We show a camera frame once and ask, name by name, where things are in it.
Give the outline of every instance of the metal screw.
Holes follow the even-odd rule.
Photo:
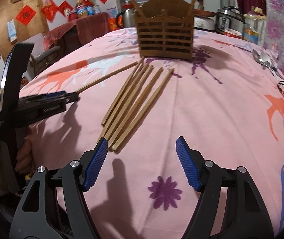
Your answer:
[[[238,167],[238,171],[241,173],[245,173],[246,172],[246,168],[243,166]]]
[[[70,163],[70,165],[71,165],[72,167],[77,167],[77,166],[79,165],[79,161],[78,161],[78,160],[74,160],[74,161],[72,161],[72,162]]]
[[[213,162],[212,161],[205,161],[205,166],[207,167],[212,167],[213,166]]]
[[[44,172],[46,170],[46,168],[44,167],[44,166],[40,166],[39,168],[38,168],[38,172]]]

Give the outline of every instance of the kettle handle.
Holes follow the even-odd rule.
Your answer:
[[[119,17],[122,15],[122,17],[123,17],[123,14],[124,14],[124,12],[125,12],[125,10],[123,10],[123,11],[121,11],[121,12],[119,12],[118,14],[117,14],[117,16],[115,17],[115,24],[116,24],[116,26],[118,27],[118,28],[124,28],[124,26],[120,26],[119,25]]]
[[[237,7],[235,7],[235,6],[227,6],[227,7],[224,7],[223,9],[224,9],[224,10],[231,10],[231,9],[235,9],[235,10],[237,10],[237,11],[239,11],[239,12],[240,12],[240,15],[244,15],[244,14],[240,11],[240,9],[239,9],[239,8],[237,8]]]

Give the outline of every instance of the rice cooker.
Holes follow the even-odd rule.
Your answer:
[[[243,33],[244,26],[245,18],[239,8],[227,6],[217,10],[215,23],[216,33],[224,34],[224,30],[227,28]]]
[[[194,17],[194,29],[214,32],[215,31],[214,30],[215,21],[209,17],[195,16]]]

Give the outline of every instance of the electric kettle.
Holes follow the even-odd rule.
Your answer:
[[[135,27],[134,13],[135,9],[131,1],[127,1],[121,4],[123,11],[119,12],[115,17],[115,24],[118,28],[130,28]],[[119,23],[119,17],[122,16],[122,26]]]

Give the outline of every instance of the wooden board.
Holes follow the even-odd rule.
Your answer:
[[[36,15],[27,26],[15,19],[22,8],[28,5]],[[3,60],[6,60],[14,44],[10,43],[7,30],[7,22],[14,19],[15,29],[17,32],[17,41],[25,41],[38,33],[45,35],[49,31],[47,20],[41,12],[42,0],[21,0],[12,3],[11,0],[0,0],[0,53]]]

